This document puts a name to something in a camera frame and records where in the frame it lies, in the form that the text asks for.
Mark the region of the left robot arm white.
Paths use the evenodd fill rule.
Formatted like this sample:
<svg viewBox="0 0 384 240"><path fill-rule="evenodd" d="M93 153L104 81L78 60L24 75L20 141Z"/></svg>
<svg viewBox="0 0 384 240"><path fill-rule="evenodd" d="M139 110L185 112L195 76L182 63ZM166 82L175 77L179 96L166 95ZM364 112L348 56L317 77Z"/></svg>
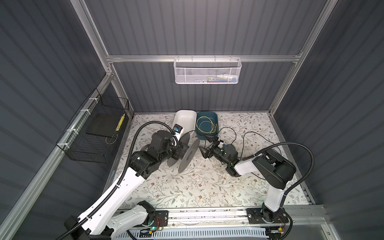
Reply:
<svg viewBox="0 0 384 240"><path fill-rule="evenodd" d="M134 146L142 129L158 124L166 130L157 131L146 150L134 151ZM146 201L139 202L133 209L114 215L127 197L157 171L165 160L172 158L174 153L184 147L182 142L186 134L185 127L174 124L173 127L160 121L150 121L136 131L122 173L118 179L78 217L70 216L65 221L66 232L58 238L64 240L112 240L123 232L134 240L130 231L133 227L145 224L148 231L155 218L156 209Z"/></svg>

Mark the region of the white plastic bin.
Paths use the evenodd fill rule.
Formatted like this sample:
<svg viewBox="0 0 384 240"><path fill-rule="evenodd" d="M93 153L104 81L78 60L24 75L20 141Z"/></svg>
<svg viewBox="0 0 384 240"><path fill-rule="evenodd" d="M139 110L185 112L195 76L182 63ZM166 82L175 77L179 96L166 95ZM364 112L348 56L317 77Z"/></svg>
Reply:
<svg viewBox="0 0 384 240"><path fill-rule="evenodd" d="M172 129L175 131L178 139L181 138L183 134L191 133L195 130L197 120L197 113L192 110L179 110L177 111Z"/></svg>

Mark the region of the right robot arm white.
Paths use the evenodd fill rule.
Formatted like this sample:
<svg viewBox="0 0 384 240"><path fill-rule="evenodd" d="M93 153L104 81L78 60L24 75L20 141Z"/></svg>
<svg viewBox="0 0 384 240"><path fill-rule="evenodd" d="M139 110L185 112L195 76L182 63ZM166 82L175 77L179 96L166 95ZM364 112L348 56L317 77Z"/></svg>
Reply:
<svg viewBox="0 0 384 240"><path fill-rule="evenodd" d="M203 158L215 157L226 166L227 173L232 177L241 177L251 173L259 173L268 182L267 197L261 208L261 215L266 223L274 223L285 214L283 205L288 193L300 185L312 172L315 165L313 152L306 146L294 142L282 142L263 148L243 160L238 159L238 151L232 144L224 144L218 137L208 136L212 143L210 148L199 147ZM279 146L298 146L310 156L309 170L288 189L286 185L297 171L295 165L274 150Z"/></svg>

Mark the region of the grey foam spool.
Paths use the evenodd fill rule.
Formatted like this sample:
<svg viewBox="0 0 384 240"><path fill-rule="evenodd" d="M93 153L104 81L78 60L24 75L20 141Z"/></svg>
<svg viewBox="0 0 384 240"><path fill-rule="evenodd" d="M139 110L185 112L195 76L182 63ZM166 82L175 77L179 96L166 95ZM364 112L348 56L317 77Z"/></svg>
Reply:
<svg viewBox="0 0 384 240"><path fill-rule="evenodd" d="M178 173L182 173L189 166L199 148L200 139L196 139L189 145L190 137L191 135L186 133L180 138L180 145L172 150L172 156L167 161L169 167L172 167L178 162L180 163Z"/></svg>

